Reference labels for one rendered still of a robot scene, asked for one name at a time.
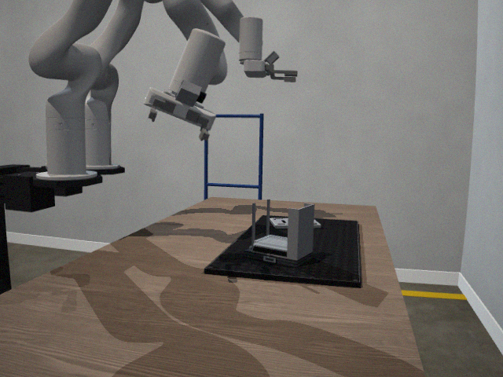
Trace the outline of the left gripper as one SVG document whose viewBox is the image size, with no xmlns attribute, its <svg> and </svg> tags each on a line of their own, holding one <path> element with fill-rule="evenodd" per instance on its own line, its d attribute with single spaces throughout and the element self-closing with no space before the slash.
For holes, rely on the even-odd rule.
<svg viewBox="0 0 503 377">
<path fill-rule="evenodd" d="M 296 82 L 297 71 L 274 70 L 273 64 L 266 64 L 262 60 L 244 60 L 240 64 L 244 65 L 244 72 L 249 78 L 264 78 L 270 75 L 272 79 L 280 79 L 285 82 Z M 292 77 L 275 77 L 274 73 L 285 74 Z"/>
</svg>

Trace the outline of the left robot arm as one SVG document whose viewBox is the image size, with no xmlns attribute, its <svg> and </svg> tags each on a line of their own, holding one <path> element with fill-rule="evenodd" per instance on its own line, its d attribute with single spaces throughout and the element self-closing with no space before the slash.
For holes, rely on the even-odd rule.
<svg viewBox="0 0 503 377">
<path fill-rule="evenodd" d="M 90 45 L 100 54 L 101 75 L 86 97 L 86 169 L 120 168 L 111 164 L 111 108 L 119 86 L 112 59 L 127 45 L 136 31 L 144 1 L 119 0 L 116 11 L 103 33 Z M 239 61 L 262 60 L 263 20 L 257 16 L 243 16 L 233 0 L 201 0 L 222 26 L 239 42 Z M 240 27 L 240 38 L 239 38 Z M 100 120 L 102 119 L 102 120 Z"/>
</svg>

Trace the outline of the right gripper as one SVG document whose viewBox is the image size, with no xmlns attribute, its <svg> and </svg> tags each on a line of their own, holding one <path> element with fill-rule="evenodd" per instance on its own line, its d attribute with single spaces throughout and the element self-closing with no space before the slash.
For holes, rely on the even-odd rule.
<svg viewBox="0 0 503 377">
<path fill-rule="evenodd" d="M 166 90 L 158 91 L 150 87 L 144 102 L 144 105 L 151 107 L 149 118 L 152 122 L 155 121 L 157 115 L 156 110 L 167 113 L 168 115 L 172 115 L 201 127 L 199 139 L 201 141 L 207 141 L 210 136 L 207 130 L 211 130 L 216 114 L 204 109 L 204 106 L 198 103 L 195 103 L 193 107 L 183 104 L 182 102 L 176 101 L 176 97 L 174 96 L 173 93 L 167 92 Z"/>
</svg>

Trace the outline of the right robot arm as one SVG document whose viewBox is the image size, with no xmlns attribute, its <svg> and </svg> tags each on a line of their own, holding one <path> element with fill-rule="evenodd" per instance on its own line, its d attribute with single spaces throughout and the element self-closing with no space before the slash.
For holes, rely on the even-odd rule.
<svg viewBox="0 0 503 377">
<path fill-rule="evenodd" d="M 226 78 L 226 43 L 219 38 L 201 0 L 162 1 L 167 15 L 188 41 L 168 89 L 177 95 L 176 101 L 191 107 L 196 102 L 202 104 L 208 84 L 218 85 Z M 94 47 L 76 41 L 100 24 L 111 3 L 73 0 L 68 11 L 37 38 L 30 50 L 29 64 L 36 75 L 68 80 L 64 90 L 46 101 L 48 173 L 36 174 L 38 179 L 64 181 L 97 176 L 97 172 L 86 170 L 85 102 L 101 75 L 102 61 Z"/>
</svg>

